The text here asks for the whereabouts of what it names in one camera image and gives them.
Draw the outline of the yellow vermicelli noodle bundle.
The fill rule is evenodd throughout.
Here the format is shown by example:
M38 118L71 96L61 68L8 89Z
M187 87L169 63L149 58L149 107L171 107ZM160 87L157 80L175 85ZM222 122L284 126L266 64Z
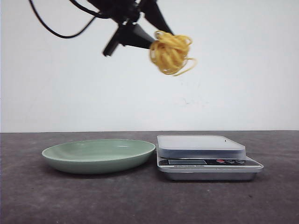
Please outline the yellow vermicelli noodle bundle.
M165 75L179 76L193 69L197 59L189 57L192 39L186 35L173 35L157 30L149 47L149 58Z

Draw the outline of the silver digital kitchen scale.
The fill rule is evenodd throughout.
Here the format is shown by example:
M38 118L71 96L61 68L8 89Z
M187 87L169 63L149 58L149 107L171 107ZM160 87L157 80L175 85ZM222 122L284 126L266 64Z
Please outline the silver digital kitchen scale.
M175 181L250 181L264 166L219 135L157 136L157 167Z

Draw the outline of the light green oval plate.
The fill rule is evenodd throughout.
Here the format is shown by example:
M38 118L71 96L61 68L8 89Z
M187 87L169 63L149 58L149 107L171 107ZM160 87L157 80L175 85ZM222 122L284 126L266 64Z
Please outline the light green oval plate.
M51 146L42 151L54 169L71 174L106 174L144 164L155 151L143 140L85 140Z

